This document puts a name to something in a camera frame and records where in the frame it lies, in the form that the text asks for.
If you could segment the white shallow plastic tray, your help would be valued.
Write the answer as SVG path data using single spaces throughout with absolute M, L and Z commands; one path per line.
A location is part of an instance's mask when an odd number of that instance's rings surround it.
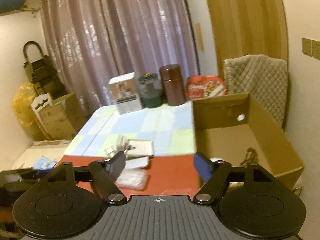
M 126 153 L 129 157 L 153 157 L 153 141 L 130 139 Z

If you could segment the white square night light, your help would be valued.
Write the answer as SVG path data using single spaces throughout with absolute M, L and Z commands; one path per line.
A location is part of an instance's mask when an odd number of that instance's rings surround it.
M 117 152 L 126 151 L 128 147 L 128 139 L 124 135 L 118 135 L 116 141 L 116 150 Z

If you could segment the clear plastic bag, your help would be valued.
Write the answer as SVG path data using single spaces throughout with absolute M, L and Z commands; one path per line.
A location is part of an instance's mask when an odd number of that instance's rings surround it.
M 125 189 L 142 191 L 147 185 L 148 178 L 145 170 L 124 170 L 116 180 L 116 185 Z

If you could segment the dark metal trinket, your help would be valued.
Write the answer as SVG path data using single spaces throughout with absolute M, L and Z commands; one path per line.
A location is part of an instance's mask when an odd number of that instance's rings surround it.
M 257 164 L 259 164 L 258 153 L 254 148 L 250 147 L 247 149 L 245 158 L 241 162 L 240 166 L 246 167 L 248 165 L 257 165 Z

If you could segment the white paper booklet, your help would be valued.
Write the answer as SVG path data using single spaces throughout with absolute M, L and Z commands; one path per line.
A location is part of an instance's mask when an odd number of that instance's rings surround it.
M 125 161 L 125 170 L 146 168 L 149 165 L 149 157 L 139 157 Z

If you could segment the brown cardboard box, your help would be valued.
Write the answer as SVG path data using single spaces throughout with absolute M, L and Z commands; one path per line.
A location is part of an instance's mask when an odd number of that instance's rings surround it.
M 240 166 L 253 148 L 258 164 L 293 189 L 304 165 L 273 116 L 251 94 L 192 101 L 195 147 L 207 158 Z

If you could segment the stacked cardboard boxes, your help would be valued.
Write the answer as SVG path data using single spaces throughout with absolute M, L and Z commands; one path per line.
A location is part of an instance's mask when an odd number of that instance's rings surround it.
M 87 119 L 74 93 L 52 101 L 39 112 L 44 128 L 54 140 L 73 140 Z

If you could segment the white product box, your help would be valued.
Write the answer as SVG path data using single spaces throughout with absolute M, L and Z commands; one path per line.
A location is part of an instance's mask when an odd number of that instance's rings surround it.
M 139 96 L 135 72 L 110 79 L 108 88 L 119 114 L 126 114 L 143 109 Z

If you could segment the red instant rice meal box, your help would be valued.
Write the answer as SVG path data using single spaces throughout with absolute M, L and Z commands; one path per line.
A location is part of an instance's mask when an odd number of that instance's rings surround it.
M 187 78 L 186 94 L 190 100 L 227 94 L 224 81 L 218 76 L 197 75 Z

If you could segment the black folded cart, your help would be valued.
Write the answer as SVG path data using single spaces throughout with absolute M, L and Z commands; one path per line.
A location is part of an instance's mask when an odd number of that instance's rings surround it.
M 30 46 L 35 46 L 38 49 L 40 53 L 39 60 L 30 61 L 28 57 L 28 48 Z M 57 99 L 68 94 L 49 56 L 44 55 L 37 42 L 28 41 L 23 47 L 23 55 L 25 58 L 24 70 L 38 95 L 49 93 L 53 99 Z

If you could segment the beige quilted chair cover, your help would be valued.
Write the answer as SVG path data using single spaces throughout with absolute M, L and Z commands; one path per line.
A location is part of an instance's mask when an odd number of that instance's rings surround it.
M 287 62 L 263 54 L 245 55 L 223 61 L 228 94 L 249 93 L 283 125 L 289 84 Z

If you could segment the brown cylindrical canister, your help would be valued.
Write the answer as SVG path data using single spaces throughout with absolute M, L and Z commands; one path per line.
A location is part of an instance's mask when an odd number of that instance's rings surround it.
M 169 64 L 159 69 L 164 93 L 170 106 L 179 106 L 186 102 L 181 68 L 178 64 Z

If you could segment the pink curtain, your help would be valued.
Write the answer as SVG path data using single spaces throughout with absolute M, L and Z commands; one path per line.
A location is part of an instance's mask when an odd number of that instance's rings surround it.
M 88 115 L 113 103 L 113 77 L 199 73 L 186 0 L 40 0 L 40 11 L 54 67 Z

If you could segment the wooden door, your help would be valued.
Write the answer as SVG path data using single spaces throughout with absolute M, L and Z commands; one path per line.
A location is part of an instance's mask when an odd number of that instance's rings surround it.
M 207 0 L 215 41 L 217 70 L 223 62 L 248 54 L 289 58 L 283 0 Z

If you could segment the wall socket plate pair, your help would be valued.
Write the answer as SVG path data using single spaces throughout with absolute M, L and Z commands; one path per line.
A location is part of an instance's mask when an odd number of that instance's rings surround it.
M 320 42 L 303 37 L 302 52 L 305 55 L 308 55 L 320 60 Z

